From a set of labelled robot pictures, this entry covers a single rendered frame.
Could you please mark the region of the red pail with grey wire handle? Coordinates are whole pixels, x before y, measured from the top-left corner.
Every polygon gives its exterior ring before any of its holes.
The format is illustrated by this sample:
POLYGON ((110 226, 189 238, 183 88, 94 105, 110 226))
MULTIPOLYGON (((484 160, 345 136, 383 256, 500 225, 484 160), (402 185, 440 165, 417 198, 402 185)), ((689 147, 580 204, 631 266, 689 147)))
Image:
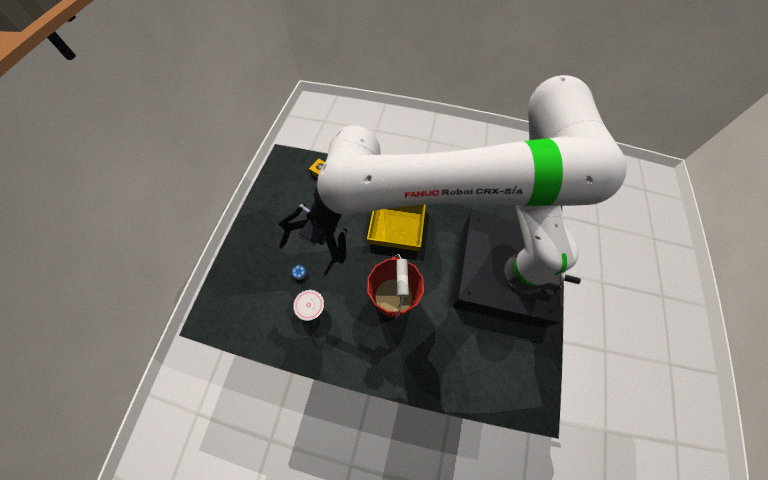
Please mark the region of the red pail with grey wire handle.
POLYGON ((396 319, 406 314, 418 304, 423 293, 422 275, 400 254, 377 264, 368 277, 368 294, 387 317, 396 319))

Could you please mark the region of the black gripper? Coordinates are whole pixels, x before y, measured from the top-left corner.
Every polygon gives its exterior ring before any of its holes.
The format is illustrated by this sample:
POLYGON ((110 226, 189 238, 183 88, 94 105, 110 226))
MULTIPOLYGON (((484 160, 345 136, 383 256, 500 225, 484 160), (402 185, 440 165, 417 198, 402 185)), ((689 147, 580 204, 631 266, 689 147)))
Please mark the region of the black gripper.
POLYGON ((345 237, 347 233, 347 229, 342 230, 337 227, 337 223, 340 220, 341 216, 342 216, 341 214, 330 212, 322 208, 316 202, 316 200, 314 200, 311 210, 308 210, 306 208, 306 205, 302 203, 293 214, 291 214, 287 218, 284 218, 279 223, 279 226, 282 227, 282 232, 284 233, 279 248, 282 249, 282 247, 287 243, 288 237, 292 230, 303 228, 309 219, 311 219, 312 221, 315 220, 318 223, 324 225, 323 228, 325 228, 326 230, 324 231, 323 234, 328 236, 328 238, 326 239, 326 242, 327 242, 330 254, 332 256, 332 260, 324 273, 324 275, 326 276, 333 264, 338 264, 338 262, 343 263, 347 258, 346 237, 345 237), (300 215, 306 214, 307 219, 291 223, 290 221, 296 218, 299 214, 300 215), (334 232, 337 233, 338 247, 334 238, 334 232))

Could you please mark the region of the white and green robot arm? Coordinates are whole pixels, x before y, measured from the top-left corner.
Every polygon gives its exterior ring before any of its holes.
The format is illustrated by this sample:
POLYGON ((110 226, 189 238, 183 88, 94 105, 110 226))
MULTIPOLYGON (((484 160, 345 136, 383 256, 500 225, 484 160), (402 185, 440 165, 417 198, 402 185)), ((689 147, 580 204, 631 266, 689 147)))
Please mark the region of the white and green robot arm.
POLYGON ((612 197, 625 180, 626 160, 583 81, 556 76, 533 93, 529 141, 380 155, 371 131, 344 127, 331 139, 314 199, 341 215, 427 204, 516 205, 525 248, 504 266, 509 287, 553 296, 563 281, 580 284, 565 275, 579 253, 560 206, 612 197))

